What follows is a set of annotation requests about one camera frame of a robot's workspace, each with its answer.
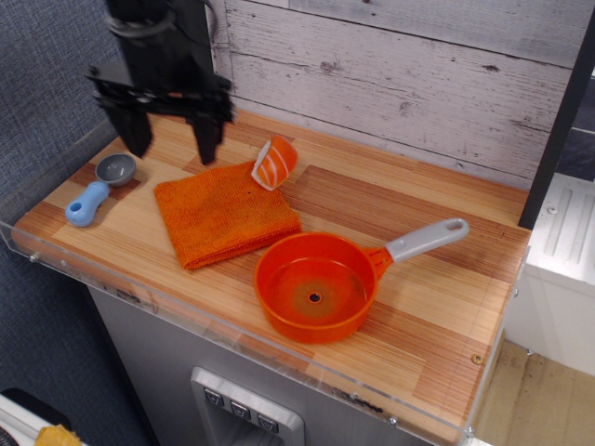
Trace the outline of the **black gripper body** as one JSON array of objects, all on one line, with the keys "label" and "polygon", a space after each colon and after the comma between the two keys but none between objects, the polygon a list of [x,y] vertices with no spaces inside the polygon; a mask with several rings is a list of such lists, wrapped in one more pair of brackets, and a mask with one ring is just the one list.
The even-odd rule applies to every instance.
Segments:
[{"label": "black gripper body", "polygon": [[118,124],[149,113],[232,120],[231,82],[214,73],[208,38],[183,30],[175,18],[141,22],[107,19],[122,59],[90,67],[100,106]]}]

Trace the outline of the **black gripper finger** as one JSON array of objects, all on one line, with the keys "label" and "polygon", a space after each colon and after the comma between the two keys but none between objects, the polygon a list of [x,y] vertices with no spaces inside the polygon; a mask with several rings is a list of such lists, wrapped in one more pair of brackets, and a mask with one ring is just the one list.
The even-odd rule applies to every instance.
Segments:
[{"label": "black gripper finger", "polygon": [[137,101],[108,101],[104,110],[127,149],[136,157],[142,158],[152,143],[146,105]]},{"label": "black gripper finger", "polygon": [[228,121],[226,113],[194,113],[186,118],[192,127],[202,164],[212,164],[216,160],[216,150],[222,142],[224,125]]}]

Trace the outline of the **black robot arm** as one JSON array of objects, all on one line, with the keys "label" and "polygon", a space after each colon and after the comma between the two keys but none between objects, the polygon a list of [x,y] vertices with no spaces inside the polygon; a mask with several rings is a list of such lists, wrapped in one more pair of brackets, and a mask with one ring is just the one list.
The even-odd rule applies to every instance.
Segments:
[{"label": "black robot arm", "polygon": [[106,26],[122,60],[87,71],[95,98],[128,150],[141,158],[152,143],[148,116],[182,117],[203,164],[216,159],[233,119],[231,81],[215,73],[207,1],[109,1]]}]

